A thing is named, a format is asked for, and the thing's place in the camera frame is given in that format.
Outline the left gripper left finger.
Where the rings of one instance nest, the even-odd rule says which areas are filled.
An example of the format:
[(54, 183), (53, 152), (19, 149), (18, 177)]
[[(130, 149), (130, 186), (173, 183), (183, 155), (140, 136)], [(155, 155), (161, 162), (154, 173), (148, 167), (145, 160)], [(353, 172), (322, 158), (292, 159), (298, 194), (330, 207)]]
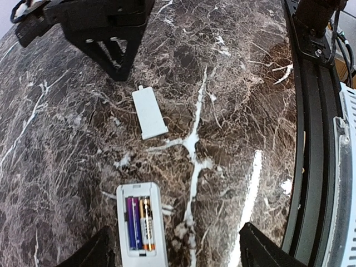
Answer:
[(67, 266), (115, 266), (111, 228), (104, 226), (73, 255), (57, 265), (57, 267)]

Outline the blue battery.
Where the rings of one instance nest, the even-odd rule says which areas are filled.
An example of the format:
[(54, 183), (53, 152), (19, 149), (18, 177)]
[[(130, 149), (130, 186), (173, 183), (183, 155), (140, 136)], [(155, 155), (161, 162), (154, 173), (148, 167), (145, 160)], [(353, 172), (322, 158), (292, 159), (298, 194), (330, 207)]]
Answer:
[(130, 250), (143, 249), (138, 197), (126, 198), (128, 240)]

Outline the white remote control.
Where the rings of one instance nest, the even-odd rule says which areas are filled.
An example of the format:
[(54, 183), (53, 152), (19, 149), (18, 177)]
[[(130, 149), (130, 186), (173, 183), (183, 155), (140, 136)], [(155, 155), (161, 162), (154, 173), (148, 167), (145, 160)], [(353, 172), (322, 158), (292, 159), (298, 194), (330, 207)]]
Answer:
[(168, 266), (158, 185), (119, 185), (116, 201), (122, 265)]

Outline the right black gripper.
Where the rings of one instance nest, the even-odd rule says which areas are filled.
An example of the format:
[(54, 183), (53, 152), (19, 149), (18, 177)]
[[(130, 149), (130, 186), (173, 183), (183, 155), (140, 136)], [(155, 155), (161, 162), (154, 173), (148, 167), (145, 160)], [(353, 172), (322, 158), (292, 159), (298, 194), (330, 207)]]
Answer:
[(51, 1), (50, 24), (61, 24), (66, 40), (95, 61), (114, 81), (130, 75), (154, 1)]

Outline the grey battery cover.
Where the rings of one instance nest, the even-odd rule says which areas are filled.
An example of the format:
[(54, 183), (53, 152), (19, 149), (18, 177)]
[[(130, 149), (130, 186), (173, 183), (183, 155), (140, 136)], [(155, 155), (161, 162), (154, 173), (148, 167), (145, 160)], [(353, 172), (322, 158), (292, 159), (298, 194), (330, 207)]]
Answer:
[(139, 85), (132, 93), (143, 140), (168, 133), (152, 87)]

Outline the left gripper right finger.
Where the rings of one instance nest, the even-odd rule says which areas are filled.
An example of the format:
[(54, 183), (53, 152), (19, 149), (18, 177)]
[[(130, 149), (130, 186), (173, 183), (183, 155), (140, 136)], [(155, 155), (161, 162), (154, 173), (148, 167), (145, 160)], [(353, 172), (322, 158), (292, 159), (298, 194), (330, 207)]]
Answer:
[(252, 223), (245, 223), (239, 234), (243, 267), (305, 267), (303, 263), (279, 248)]

